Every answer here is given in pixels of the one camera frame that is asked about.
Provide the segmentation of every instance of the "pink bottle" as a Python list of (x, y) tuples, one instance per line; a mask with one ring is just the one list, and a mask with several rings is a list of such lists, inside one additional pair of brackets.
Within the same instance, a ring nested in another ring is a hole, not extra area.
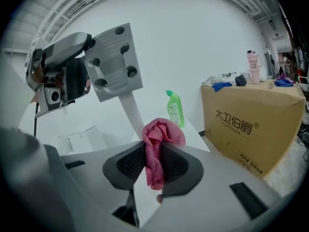
[(247, 58), (249, 62), (249, 68), (251, 73), (252, 82), (254, 84), (260, 83), (260, 67), (261, 65), (261, 57), (256, 54), (256, 52), (248, 51)]

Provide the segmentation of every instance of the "white box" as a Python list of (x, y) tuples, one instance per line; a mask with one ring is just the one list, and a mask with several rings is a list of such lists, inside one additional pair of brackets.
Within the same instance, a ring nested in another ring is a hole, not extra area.
[(69, 135), (73, 153), (85, 153), (106, 149), (103, 136), (95, 125), (82, 124), (74, 128)]

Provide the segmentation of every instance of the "pink towel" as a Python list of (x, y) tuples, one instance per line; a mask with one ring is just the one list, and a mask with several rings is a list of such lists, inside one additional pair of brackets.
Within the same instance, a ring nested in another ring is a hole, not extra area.
[(160, 163), (161, 142), (171, 142), (185, 145), (182, 130), (166, 118), (156, 118), (146, 125), (142, 132), (146, 143), (146, 176), (147, 185), (152, 190), (162, 190), (164, 186), (164, 173)]

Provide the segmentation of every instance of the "ceiling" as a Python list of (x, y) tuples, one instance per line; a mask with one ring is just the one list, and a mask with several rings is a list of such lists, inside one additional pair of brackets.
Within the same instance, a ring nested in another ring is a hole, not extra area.
[[(12, 15), (2, 47), (6, 52), (28, 53), (40, 36), (48, 42), (57, 39), (60, 33), (80, 13), (100, 0), (24, 0)], [(273, 18), (280, 18), (277, 0), (230, 0), (257, 23), (268, 23)], [(284, 24), (276, 20), (277, 34), (287, 34)], [(276, 41), (278, 48), (287, 44), (285, 40)]]

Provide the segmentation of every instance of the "cardboard box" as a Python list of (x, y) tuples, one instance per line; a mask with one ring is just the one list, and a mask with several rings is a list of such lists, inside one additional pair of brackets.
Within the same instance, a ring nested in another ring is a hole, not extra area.
[(274, 80), (224, 87), (202, 86), (205, 136), (226, 157), (263, 178), (290, 148), (301, 125), (306, 99), (298, 84)]

